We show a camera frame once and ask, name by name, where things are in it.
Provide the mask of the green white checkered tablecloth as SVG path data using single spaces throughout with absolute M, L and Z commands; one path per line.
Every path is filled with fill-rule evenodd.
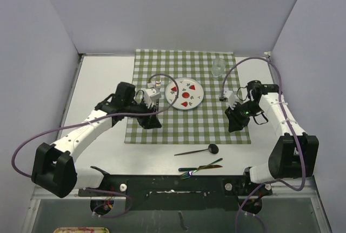
M 132 83 L 143 91 L 153 74 L 160 81 L 158 115 L 161 128 L 145 130 L 135 119 L 127 121 L 125 143 L 129 144 L 249 144 L 247 128 L 229 132 L 225 115 L 227 104 L 219 101 L 220 89 L 236 91 L 240 87 L 234 70 L 223 82 L 214 78 L 212 64 L 225 60 L 229 71 L 236 63 L 232 52 L 198 52 L 137 49 Z

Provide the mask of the black spoon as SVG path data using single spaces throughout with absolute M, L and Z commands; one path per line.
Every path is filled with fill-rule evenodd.
M 204 152 L 204 151 L 210 152 L 211 154 L 215 155 L 215 154 L 219 153 L 219 147 L 216 144 L 209 144 L 206 149 L 183 152 L 183 153 L 179 153 L 179 154 L 174 154 L 174 156 L 195 154 L 195 153 Z

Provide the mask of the silver fork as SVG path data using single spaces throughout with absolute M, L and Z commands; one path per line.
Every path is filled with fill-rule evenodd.
M 159 99 L 161 98 L 161 92 L 160 92 L 160 88 L 161 88 L 161 78 L 159 76 L 155 77 L 155 88 L 156 90 L 159 92 L 159 96 L 157 96 L 156 98 L 156 110 L 159 110 Z

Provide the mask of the white plate with strawberries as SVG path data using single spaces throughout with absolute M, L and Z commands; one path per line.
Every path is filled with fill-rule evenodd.
M 177 78 L 175 85 L 170 82 L 165 88 L 165 99 L 168 103 L 172 104 L 178 92 L 178 99 L 172 105 L 173 108 L 178 110 L 191 110 L 198 107 L 203 98 L 204 90 L 201 84 L 192 78 Z

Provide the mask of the clear drinking glass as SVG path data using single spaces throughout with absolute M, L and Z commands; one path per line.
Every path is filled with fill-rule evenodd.
M 212 61 L 211 73 L 213 79 L 219 79 L 225 71 L 226 62 L 222 58 L 215 58 Z

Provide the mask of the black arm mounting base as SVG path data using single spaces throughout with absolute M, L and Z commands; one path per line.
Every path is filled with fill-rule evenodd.
M 90 197 L 91 209 L 105 215 L 110 211 L 108 205 L 115 206 L 114 192 L 119 193 L 130 211 L 236 211 L 249 196 L 251 199 L 244 210 L 258 213 L 262 198 L 272 195 L 270 186 L 252 183 L 247 176 L 211 175 L 194 175 L 188 179 L 179 175 L 106 175 L 96 191 L 81 189 L 78 195 Z

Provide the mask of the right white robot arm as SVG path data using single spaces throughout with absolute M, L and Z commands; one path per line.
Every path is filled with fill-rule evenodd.
M 297 123 L 277 84 L 254 80 L 245 88 L 247 97 L 243 102 L 228 90 L 224 90 L 219 98 L 228 104 L 225 114 L 229 132 L 243 130 L 251 119 L 261 115 L 271 124 L 277 142 L 268 161 L 248 169 L 249 176 L 241 180 L 242 191 L 252 195 L 259 190 L 260 183 L 311 177 L 319 147 L 317 137 L 308 135 Z

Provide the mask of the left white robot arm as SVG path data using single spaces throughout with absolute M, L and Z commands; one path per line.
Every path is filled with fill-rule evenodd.
M 81 127 L 51 144 L 42 143 L 35 153 L 32 182 L 60 198 L 73 189 L 84 188 L 99 196 L 107 194 L 110 182 L 104 178 L 106 172 L 96 167 L 76 169 L 75 162 L 98 136 L 124 117 L 137 119 L 143 129 L 161 128 L 156 116 L 159 89 L 143 90 L 140 102 L 135 101 L 135 89 L 130 83 L 120 82 L 115 93 L 99 102 Z

